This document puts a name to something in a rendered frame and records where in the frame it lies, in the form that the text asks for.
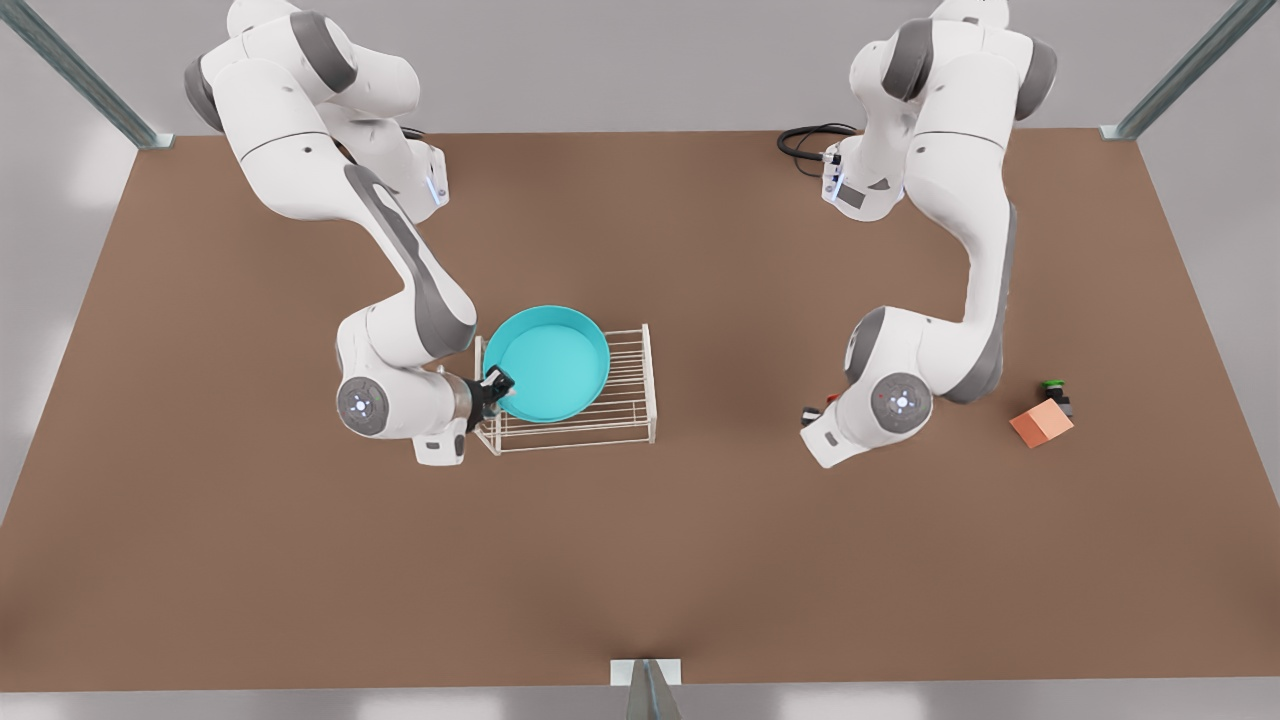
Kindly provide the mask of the teal round plate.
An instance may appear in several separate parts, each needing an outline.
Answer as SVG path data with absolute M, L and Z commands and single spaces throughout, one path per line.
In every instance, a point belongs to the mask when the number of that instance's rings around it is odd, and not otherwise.
M 611 369 L 605 333 L 572 307 L 530 307 L 503 322 L 485 342 L 483 370 L 498 366 L 515 382 L 499 401 L 512 416 L 563 421 L 600 395 Z

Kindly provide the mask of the orange box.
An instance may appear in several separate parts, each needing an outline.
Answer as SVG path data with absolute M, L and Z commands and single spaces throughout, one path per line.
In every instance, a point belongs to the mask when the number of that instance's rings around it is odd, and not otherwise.
M 1062 405 L 1053 398 L 1037 404 L 1009 423 L 1028 448 L 1038 447 L 1074 427 Z

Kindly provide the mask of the silver frame post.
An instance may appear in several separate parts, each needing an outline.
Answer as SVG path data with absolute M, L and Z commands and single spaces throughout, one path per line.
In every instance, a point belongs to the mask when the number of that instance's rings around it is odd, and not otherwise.
M 0 0 L 0 20 L 138 150 L 174 143 L 174 135 L 159 133 L 143 120 L 26 0 Z
M 1101 138 L 1137 141 L 1276 3 L 1277 0 L 1235 0 L 1119 123 L 1100 127 Z
M 684 720 L 672 685 L 682 684 L 680 659 L 612 659 L 611 685 L 626 685 L 625 720 Z

